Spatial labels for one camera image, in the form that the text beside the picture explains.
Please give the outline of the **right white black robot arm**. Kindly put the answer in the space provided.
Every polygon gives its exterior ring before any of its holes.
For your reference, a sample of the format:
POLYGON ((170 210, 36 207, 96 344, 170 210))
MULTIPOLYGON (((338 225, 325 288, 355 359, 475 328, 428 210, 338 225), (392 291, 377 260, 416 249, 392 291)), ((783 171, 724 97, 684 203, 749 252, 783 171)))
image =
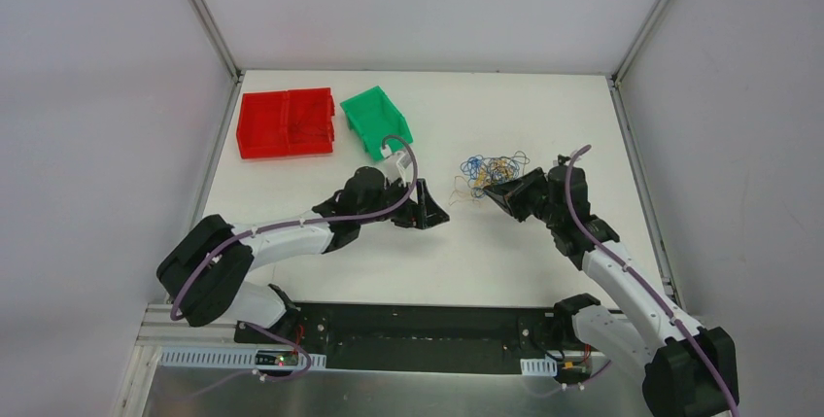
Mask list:
POLYGON ((549 171, 536 168, 483 192, 519 222, 544 222, 557 250, 624 315, 616 319, 590 295, 565 299, 551 324, 557 344, 573 349, 583 342, 604 353, 637 384, 654 416, 739 414, 733 339, 652 286, 617 232, 593 214, 584 170, 561 158, 549 171))

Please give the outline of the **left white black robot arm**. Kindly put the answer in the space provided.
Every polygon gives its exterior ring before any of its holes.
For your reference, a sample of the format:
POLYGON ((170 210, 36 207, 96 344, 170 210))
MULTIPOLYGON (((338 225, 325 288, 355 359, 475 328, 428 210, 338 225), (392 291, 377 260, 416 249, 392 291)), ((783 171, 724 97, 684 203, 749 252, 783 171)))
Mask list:
POLYGON ((156 277, 172 298, 176 317, 191 327, 233 319, 258 326, 280 344, 295 334, 296 308, 281 288, 247 281, 250 271, 342 249, 366 224, 389 221, 425 230, 449 220, 425 179, 408 184, 364 166, 342 189, 292 220, 233 225, 219 214, 203 218, 160 263, 156 277))

